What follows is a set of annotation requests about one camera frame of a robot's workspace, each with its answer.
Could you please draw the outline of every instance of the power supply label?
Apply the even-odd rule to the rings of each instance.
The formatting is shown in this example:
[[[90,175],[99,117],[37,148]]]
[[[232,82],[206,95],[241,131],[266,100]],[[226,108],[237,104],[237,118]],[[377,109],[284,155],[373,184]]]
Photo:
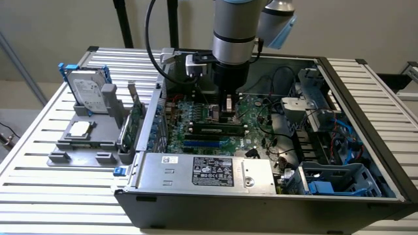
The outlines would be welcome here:
[[[194,158],[193,184],[234,187],[232,158]]]

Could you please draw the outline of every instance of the black pole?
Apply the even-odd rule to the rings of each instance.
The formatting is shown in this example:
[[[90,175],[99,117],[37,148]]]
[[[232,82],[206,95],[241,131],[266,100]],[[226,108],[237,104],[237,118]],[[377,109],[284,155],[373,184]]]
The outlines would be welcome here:
[[[170,45],[179,48],[179,20],[178,20],[178,0],[167,0]]]
[[[115,5],[117,13],[118,13],[125,47],[134,48],[129,15],[126,13],[126,7],[125,7],[125,0],[114,0],[114,5]]]

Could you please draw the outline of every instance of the white wall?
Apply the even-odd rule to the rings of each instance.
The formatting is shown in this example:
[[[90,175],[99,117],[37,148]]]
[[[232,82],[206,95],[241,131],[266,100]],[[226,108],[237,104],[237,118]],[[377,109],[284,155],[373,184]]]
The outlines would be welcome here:
[[[134,45],[145,48],[150,0],[126,1]],[[418,60],[417,0],[294,2],[298,22],[280,53],[364,58],[378,72],[398,72]],[[213,4],[181,0],[181,47],[211,47]],[[153,47],[169,47],[166,0],[157,1],[151,27]],[[61,82],[58,63],[78,62],[89,46],[123,47],[113,0],[0,0],[0,30],[38,81]],[[0,53],[0,80],[17,80],[6,60]]]

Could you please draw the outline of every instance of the motherboard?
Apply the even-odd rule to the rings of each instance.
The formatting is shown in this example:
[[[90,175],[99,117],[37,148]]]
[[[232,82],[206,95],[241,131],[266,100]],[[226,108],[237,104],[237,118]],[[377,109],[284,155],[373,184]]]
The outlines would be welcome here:
[[[257,149],[265,158],[266,146],[272,144],[274,138],[258,128],[257,122],[264,130],[273,131],[269,111],[262,109],[264,102],[270,100],[256,95],[245,95],[237,104],[237,114],[226,123],[220,123],[218,105],[198,103],[189,97],[167,102],[170,132],[167,152],[245,157],[252,149]],[[217,131],[222,131],[218,128],[232,133],[218,135]]]

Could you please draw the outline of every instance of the green circuit board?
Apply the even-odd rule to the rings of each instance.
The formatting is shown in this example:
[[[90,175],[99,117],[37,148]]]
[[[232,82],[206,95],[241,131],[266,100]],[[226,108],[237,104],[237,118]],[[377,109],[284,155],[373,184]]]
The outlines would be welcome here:
[[[195,103],[187,98],[171,104],[171,113],[167,116],[169,124],[169,144],[167,153],[187,153],[199,155],[224,155],[224,156],[242,156],[254,147],[262,149],[262,140],[266,138],[270,142],[273,136],[261,131],[257,125],[258,113],[262,110],[264,105],[261,103],[264,99],[248,95],[240,101],[237,105],[237,115],[229,120],[230,124],[246,124],[249,133],[241,136],[224,136],[221,137],[220,147],[190,147],[193,152],[185,152],[185,135],[190,134],[190,122],[195,123],[218,123],[211,118],[211,105],[203,103]],[[268,116],[268,109],[261,113],[262,117]],[[262,125],[264,129],[272,132],[272,125]]]

